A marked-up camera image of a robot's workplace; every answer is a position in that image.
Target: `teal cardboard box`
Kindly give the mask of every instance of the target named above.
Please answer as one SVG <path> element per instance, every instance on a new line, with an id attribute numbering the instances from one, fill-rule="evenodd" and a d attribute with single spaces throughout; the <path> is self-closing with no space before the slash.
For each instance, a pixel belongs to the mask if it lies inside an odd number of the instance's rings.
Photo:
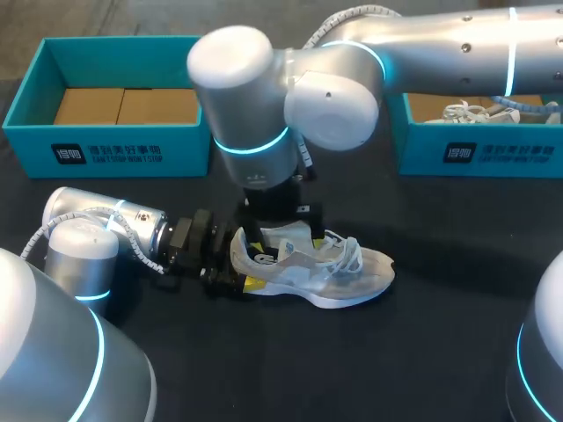
<path id="1" fill-rule="evenodd" d="M 44 39 L 3 130 L 30 178 L 204 176 L 210 133 L 194 124 L 54 125 L 67 88 L 189 89 L 189 36 Z"/>
<path id="2" fill-rule="evenodd" d="M 425 124 L 413 118 L 409 97 L 386 99 L 401 175 L 563 178 L 563 125 Z"/>

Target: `glowing blue ring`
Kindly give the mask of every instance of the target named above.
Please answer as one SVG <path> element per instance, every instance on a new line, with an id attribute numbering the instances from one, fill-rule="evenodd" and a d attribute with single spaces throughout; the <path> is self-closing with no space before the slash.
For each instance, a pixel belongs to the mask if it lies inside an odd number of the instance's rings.
<path id="1" fill-rule="evenodd" d="M 222 149 L 225 152 L 228 152 L 229 154 L 238 154 L 240 156 L 247 156 L 249 154 L 256 154 L 257 152 L 262 152 L 265 151 L 268 148 L 272 148 L 276 143 L 278 143 L 279 141 L 282 140 L 283 136 L 285 136 L 285 134 L 288 132 L 289 127 L 286 127 L 285 129 L 283 129 L 283 132 L 281 132 L 273 141 L 268 142 L 266 145 L 262 145 L 261 147 L 258 148 L 252 148 L 252 149 L 233 149 L 233 148 L 227 148 L 224 145 L 221 145 L 221 143 L 219 143 L 219 141 L 215 138 L 215 143 L 217 145 L 217 147 L 219 147 L 219 149 Z"/>
<path id="2" fill-rule="evenodd" d="M 115 211 L 118 211 L 120 209 L 120 207 L 123 205 L 124 202 L 125 202 L 125 200 L 119 200 L 117 202 L 117 204 L 115 204 L 115 207 L 113 207 L 113 209 Z M 109 230 L 109 226 L 112 224 L 114 218 L 115 218 L 115 215 L 113 215 L 113 214 L 111 214 L 109 216 L 109 218 L 107 219 L 106 230 Z"/>
<path id="3" fill-rule="evenodd" d="M 508 9 L 510 15 L 510 23 L 514 24 L 518 21 L 516 8 L 511 7 Z M 516 66 L 516 37 L 513 37 L 508 44 L 508 73 L 507 73 L 507 89 L 504 91 L 505 97 L 512 95 L 512 88 L 514 86 L 514 72 Z"/>
<path id="4" fill-rule="evenodd" d="M 109 292 L 110 291 L 108 290 L 104 294 L 97 295 L 97 296 L 74 296 L 74 297 L 77 301 L 80 301 L 80 302 L 92 302 L 92 301 L 99 301 L 100 299 L 108 297 Z"/>
<path id="5" fill-rule="evenodd" d="M 350 41 L 350 40 L 338 40 L 338 41 L 327 42 L 326 44 L 323 44 L 321 47 L 340 46 L 340 45 L 358 47 L 361 48 L 363 51 L 367 51 L 368 53 L 370 53 L 381 66 L 381 70 L 384 73 L 384 80 L 386 79 L 387 74 L 385 72 L 384 61 L 381 60 L 381 57 L 379 57 L 379 55 L 377 55 L 375 51 L 373 51 L 371 48 L 367 46 L 364 46 L 361 42 Z"/>
<path id="6" fill-rule="evenodd" d="M 91 378 L 90 386 L 88 390 L 86 390 L 86 394 L 82 399 L 82 402 L 77 408 L 77 411 L 74 412 L 74 415 L 69 419 L 69 422 L 77 422 L 84 411 L 86 410 L 86 406 L 91 400 L 91 397 L 96 390 L 96 386 L 98 385 L 99 375 L 102 372 L 102 365 L 104 365 L 104 351 L 105 351 L 105 344 L 104 344 L 104 332 L 102 331 L 102 326 L 99 323 L 98 317 L 94 314 L 91 310 L 91 315 L 94 317 L 94 321 L 96 322 L 96 328 L 98 328 L 98 360 L 96 361 L 96 367 L 94 368 L 94 375 Z"/>
<path id="7" fill-rule="evenodd" d="M 544 408 L 544 406 L 542 406 L 539 400 L 536 399 L 536 396 L 534 396 L 534 393 L 531 391 L 531 388 L 528 385 L 528 382 L 526 381 L 526 377 L 524 376 L 524 372 L 522 371 L 522 362 L 520 361 L 520 337 L 522 336 L 523 328 L 524 325 L 522 324 L 522 327 L 520 328 L 520 333 L 518 333 L 518 341 L 516 343 L 516 361 L 518 362 L 518 369 L 520 370 L 520 376 L 522 377 L 524 387 L 526 387 L 526 389 L 528 390 L 528 394 L 530 394 L 531 399 L 534 401 L 538 409 L 541 410 L 542 413 L 544 413 L 545 417 L 548 418 L 551 422 L 557 422 L 555 418 L 553 418 L 552 415 L 548 413 L 548 411 Z"/>

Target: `concrete floor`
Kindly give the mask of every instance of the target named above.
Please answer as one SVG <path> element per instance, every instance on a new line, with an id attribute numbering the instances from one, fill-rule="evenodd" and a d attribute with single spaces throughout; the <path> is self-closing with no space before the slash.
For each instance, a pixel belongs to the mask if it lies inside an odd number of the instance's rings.
<path id="1" fill-rule="evenodd" d="M 379 0 L 401 14 L 549 4 L 555 0 Z M 202 34 L 234 24 L 263 30 L 275 47 L 301 47 L 354 0 L 0 0 L 0 80 L 21 78 L 43 37 Z"/>

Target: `shoelace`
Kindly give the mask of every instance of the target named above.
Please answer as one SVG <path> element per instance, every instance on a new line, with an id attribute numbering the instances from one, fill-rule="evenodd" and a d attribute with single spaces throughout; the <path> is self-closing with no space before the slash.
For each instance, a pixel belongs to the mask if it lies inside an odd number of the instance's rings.
<path id="1" fill-rule="evenodd" d="M 342 252 L 334 260 L 319 262 L 317 266 L 329 268 L 330 274 L 337 273 L 338 271 L 352 274 L 359 273 L 363 268 L 363 260 L 362 248 L 358 241 L 353 237 L 345 239 L 331 230 L 325 230 L 325 234 L 328 236 L 325 236 L 325 244 L 319 251 L 324 252 L 336 247 L 341 248 Z"/>
<path id="2" fill-rule="evenodd" d="M 481 105 L 469 105 L 467 101 L 461 101 L 462 104 L 451 104 L 447 105 L 443 109 L 442 117 L 445 120 L 461 120 L 475 123 L 486 122 L 490 117 L 486 112 L 486 108 Z"/>

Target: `brown cardboard insert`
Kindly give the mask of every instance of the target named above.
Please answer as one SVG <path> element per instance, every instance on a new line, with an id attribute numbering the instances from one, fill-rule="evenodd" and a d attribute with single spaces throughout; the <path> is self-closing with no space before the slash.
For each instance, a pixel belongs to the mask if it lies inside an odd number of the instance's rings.
<path id="1" fill-rule="evenodd" d="M 198 102 L 187 89 L 68 88 L 56 125 L 196 124 Z"/>
<path id="2" fill-rule="evenodd" d="M 114 125 L 122 88 L 68 88 L 55 117 L 56 125 Z"/>

